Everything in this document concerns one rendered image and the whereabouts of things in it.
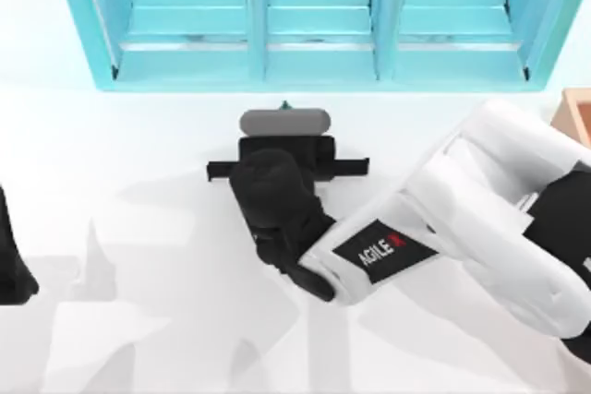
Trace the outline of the pale grey rounded box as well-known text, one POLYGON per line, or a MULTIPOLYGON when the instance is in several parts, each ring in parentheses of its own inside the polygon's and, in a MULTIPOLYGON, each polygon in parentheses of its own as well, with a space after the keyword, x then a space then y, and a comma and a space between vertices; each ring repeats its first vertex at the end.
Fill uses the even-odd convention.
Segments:
POLYGON ((332 125, 330 115, 320 108, 249 110, 239 119, 246 136, 320 136, 332 125))

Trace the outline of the light blue rack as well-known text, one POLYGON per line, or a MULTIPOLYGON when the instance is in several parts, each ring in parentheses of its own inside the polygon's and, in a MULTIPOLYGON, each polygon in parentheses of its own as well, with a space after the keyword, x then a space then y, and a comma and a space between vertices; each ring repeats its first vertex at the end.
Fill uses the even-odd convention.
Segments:
POLYGON ((111 91, 542 90, 583 0, 66 0, 111 91))

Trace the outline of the salmon-coloured box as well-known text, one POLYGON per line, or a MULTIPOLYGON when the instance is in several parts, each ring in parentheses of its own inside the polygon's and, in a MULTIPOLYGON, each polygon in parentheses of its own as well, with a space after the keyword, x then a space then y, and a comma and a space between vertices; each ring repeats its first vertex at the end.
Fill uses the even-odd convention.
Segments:
POLYGON ((591 87, 564 89, 550 125, 591 149, 591 87))

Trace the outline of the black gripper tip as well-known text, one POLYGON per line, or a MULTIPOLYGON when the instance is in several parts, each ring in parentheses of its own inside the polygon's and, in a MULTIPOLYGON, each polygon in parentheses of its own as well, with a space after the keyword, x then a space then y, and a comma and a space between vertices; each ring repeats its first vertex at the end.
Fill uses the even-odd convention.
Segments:
POLYGON ((24 305, 40 290, 18 251, 6 203, 0 186, 0 306, 24 305))

